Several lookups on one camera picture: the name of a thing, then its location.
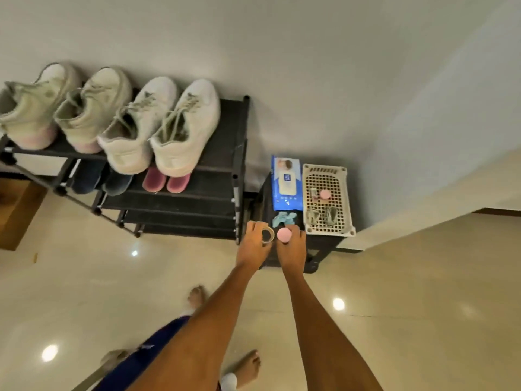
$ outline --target pink bottle cap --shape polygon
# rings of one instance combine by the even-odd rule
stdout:
[[[280,228],[277,232],[277,239],[282,241],[283,243],[287,243],[291,239],[291,230],[288,228]]]
[[[329,200],[331,198],[331,191],[329,191],[329,189],[322,189],[320,191],[320,198],[323,200]]]

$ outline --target glossy floor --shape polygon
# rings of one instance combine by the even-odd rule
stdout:
[[[334,253],[306,279],[386,391],[516,389],[519,236],[521,218],[467,215]],[[108,350],[174,318],[192,286],[215,289],[235,252],[232,241],[135,239],[47,196],[19,249],[0,251],[0,389],[72,389]],[[226,363],[253,348],[263,366],[248,389],[306,389],[279,269],[252,279]]]

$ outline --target person's left hand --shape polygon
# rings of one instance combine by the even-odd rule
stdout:
[[[237,251],[236,266],[245,266],[253,273],[259,269],[269,254],[271,243],[263,245],[262,228],[268,226],[265,222],[248,221],[239,250]]]

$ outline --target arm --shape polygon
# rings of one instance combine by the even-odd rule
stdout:
[[[309,391],[381,391],[371,369],[317,300],[303,276],[306,233],[286,226],[288,244],[277,241],[277,254],[288,283],[298,344]]]
[[[215,389],[244,291],[270,249],[270,245],[262,245],[265,225],[248,222],[231,274],[168,342],[129,391]]]

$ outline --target forearm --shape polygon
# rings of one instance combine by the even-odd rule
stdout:
[[[337,327],[302,273],[285,271],[310,391],[381,390],[371,369]]]
[[[253,272],[236,267],[129,391],[212,390]]]

